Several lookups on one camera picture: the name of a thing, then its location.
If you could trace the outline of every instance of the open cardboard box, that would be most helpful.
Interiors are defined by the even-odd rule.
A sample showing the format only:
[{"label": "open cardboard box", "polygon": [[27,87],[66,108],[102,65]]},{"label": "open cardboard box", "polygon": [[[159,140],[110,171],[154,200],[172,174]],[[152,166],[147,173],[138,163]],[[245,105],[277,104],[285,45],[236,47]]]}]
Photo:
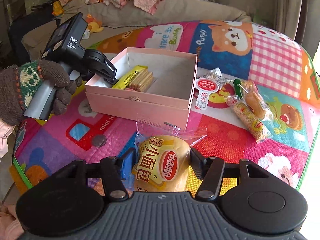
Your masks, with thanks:
[{"label": "open cardboard box", "polygon": [[186,129],[196,79],[196,54],[126,48],[111,63],[117,68],[117,79],[136,65],[148,66],[153,83],[145,93],[120,90],[95,75],[85,85],[93,111],[131,120],[143,117],[157,124],[169,122]]}]

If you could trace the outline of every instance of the pink gingham pattern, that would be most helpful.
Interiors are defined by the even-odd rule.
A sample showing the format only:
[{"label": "pink gingham pattern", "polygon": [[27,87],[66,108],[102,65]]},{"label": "pink gingham pattern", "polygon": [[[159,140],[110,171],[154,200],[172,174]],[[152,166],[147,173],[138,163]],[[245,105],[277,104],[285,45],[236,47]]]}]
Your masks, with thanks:
[{"label": "pink gingham pattern", "polygon": [[299,98],[302,52],[263,35],[253,37],[249,79],[281,93]]}]

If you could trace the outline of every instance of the cartoon print mat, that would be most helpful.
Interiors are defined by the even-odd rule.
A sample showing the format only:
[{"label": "cartoon print mat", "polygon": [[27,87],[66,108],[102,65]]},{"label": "cartoon print mat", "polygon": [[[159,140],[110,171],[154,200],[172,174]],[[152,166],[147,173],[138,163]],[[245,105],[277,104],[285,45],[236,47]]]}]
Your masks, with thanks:
[{"label": "cartoon print mat", "polygon": [[[319,89],[305,50],[288,37],[265,27],[239,22],[180,22],[145,27],[92,45],[107,57],[126,47],[170,49],[198,55],[197,75],[219,67],[231,79],[251,79],[274,114],[273,138],[256,144],[252,135],[224,101],[235,93],[233,84],[210,95],[206,110],[195,107],[195,90],[188,128],[207,127],[208,136],[195,147],[205,156],[237,163],[247,158],[299,188],[320,120]],[[32,185],[75,159],[96,163],[121,156],[134,146],[135,122],[91,110],[80,87],[67,112],[48,122],[27,119],[21,126],[15,157]],[[200,181],[189,171],[187,190]],[[234,187],[223,181],[222,192]],[[90,186],[101,192],[98,179]]]}]

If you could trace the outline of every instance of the gloved hand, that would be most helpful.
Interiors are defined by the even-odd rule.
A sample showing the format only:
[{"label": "gloved hand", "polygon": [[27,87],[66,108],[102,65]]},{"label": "gloved hand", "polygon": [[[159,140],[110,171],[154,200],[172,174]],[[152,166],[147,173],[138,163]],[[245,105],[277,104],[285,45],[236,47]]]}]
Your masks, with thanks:
[{"label": "gloved hand", "polygon": [[53,103],[53,113],[65,113],[71,95],[82,84],[81,77],[70,81],[60,64],[37,60],[21,67],[13,65],[0,72],[0,118],[9,125],[19,125],[32,97],[46,79],[59,87]]}]

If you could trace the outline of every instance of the black device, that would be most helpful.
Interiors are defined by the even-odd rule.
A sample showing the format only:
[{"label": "black device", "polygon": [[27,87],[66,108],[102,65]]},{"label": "black device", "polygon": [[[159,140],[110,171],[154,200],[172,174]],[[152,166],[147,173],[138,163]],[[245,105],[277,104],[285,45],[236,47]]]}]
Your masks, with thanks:
[{"label": "black device", "polygon": [[[300,233],[308,211],[305,198],[257,164],[225,163],[190,151],[203,180],[190,192],[133,192],[121,179],[136,162],[130,148],[100,163],[77,160],[28,190],[16,212],[26,232],[20,240],[219,239],[306,240]],[[87,186],[101,178],[105,196]],[[220,196],[223,178],[237,186]]]},{"label": "black device", "polygon": [[[98,74],[114,85],[117,69],[102,52],[96,49],[84,49],[80,45],[88,23],[78,13],[58,26],[53,32],[42,59],[59,63],[69,74],[70,80],[80,75],[89,79]],[[48,120],[56,88],[49,80],[45,80],[33,96],[24,115],[36,119]]]}]

